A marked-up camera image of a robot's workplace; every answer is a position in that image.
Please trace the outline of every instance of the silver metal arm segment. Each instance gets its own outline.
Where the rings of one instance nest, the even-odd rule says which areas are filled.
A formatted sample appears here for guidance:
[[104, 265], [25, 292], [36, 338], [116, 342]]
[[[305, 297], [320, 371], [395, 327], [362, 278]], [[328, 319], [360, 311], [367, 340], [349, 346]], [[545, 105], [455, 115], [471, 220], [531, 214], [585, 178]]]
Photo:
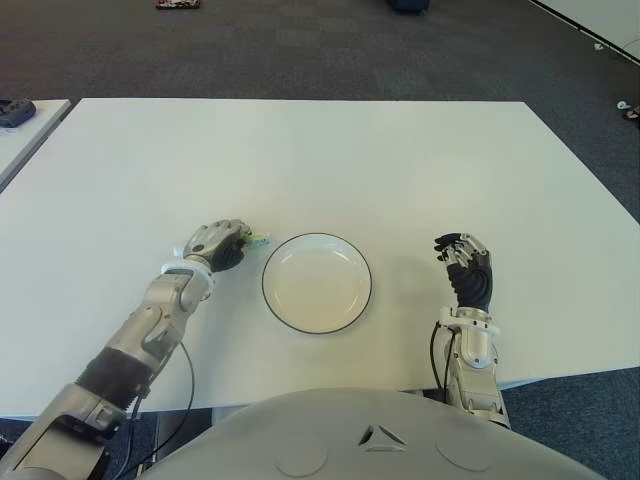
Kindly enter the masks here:
[[493, 339], [500, 330], [489, 315], [493, 288], [489, 251], [468, 233], [444, 235], [436, 244], [438, 259], [447, 266], [458, 297], [458, 308], [443, 307], [439, 320], [441, 327], [453, 332], [445, 346], [447, 403], [509, 427], [496, 383], [498, 355]]
[[140, 306], [75, 384], [64, 387], [5, 454], [0, 478], [28, 467], [36, 478], [101, 478], [109, 461], [104, 441], [126, 421], [132, 401], [148, 394], [182, 340], [187, 319], [210, 295], [213, 273], [242, 260], [248, 234], [240, 220], [200, 227], [182, 258], [162, 267]]

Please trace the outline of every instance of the gray carpet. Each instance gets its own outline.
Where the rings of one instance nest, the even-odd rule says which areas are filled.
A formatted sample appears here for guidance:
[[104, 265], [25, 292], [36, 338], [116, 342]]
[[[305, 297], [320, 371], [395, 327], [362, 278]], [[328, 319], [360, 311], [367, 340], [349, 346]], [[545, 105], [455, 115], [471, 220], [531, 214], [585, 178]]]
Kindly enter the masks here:
[[[424, 16], [384, 0], [3, 0], [0, 97], [525, 101], [637, 220], [640, 135], [615, 104], [640, 102], [640, 69], [592, 44], [525, 0], [433, 0]], [[640, 476], [638, 397], [638, 369], [505, 395], [516, 431], [612, 479]]]

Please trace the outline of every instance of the black object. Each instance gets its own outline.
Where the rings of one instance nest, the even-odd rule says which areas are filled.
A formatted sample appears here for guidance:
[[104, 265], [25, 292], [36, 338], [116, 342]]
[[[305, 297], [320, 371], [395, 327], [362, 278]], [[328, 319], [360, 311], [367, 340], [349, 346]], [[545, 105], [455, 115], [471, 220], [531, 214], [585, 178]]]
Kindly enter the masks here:
[[0, 127], [15, 128], [36, 113], [36, 106], [30, 100], [0, 100]]
[[120, 350], [104, 348], [76, 384], [126, 410], [151, 384], [151, 369]]
[[156, 0], [156, 8], [158, 10], [194, 10], [200, 8], [200, 0]]
[[[460, 240], [460, 233], [449, 233], [436, 238], [435, 250], [442, 252], [447, 246]], [[458, 307], [472, 307], [489, 312], [489, 303], [493, 292], [493, 272], [491, 255], [474, 253], [468, 267], [454, 263], [447, 266], [451, 286], [458, 296]]]
[[431, 0], [389, 0], [389, 3], [399, 12], [422, 13], [429, 9]]

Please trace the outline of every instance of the object on floor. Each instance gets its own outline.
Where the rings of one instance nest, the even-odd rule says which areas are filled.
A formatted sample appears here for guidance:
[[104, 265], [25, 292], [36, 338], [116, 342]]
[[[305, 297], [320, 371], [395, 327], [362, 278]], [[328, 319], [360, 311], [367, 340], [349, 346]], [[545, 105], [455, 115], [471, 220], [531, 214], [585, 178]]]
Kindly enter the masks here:
[[400, 12], [422, 13], [429, 9], [431, 0], [389, 0], [391, 6]]
[[629, 121], [637, 121], [638, 118], [640, 118], [640, 105], [638, 105], [636, 108], [630, 108], [629, 110], [624, 112], [622, 114], [622, 118]]
[[0, 100], [0, 127], [15, 128], [33, 117], [34, 113], [36, 106], [29, 100]]
[[200, 0], [156, 0], [158, 10], [175, 10], [179, 8], [200, 8]]

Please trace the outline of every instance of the robot forearm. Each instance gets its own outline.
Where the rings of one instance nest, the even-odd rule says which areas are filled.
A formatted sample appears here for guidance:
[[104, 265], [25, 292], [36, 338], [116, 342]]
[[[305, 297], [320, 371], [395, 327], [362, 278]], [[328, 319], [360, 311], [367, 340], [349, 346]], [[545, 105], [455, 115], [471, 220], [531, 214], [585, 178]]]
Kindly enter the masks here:
[[453, 332], [445, 347], [450, 380], [447, 403], [509, 427], [509, 418], [496, 383], [498, 356], [493, 338], [500, 331], [489, 316], [493, 289], [491, 257], [484, 245], [466, 233], [436, 240], [438, 259], [445, 263], [458, 308], [444, 307], [439, 324]]

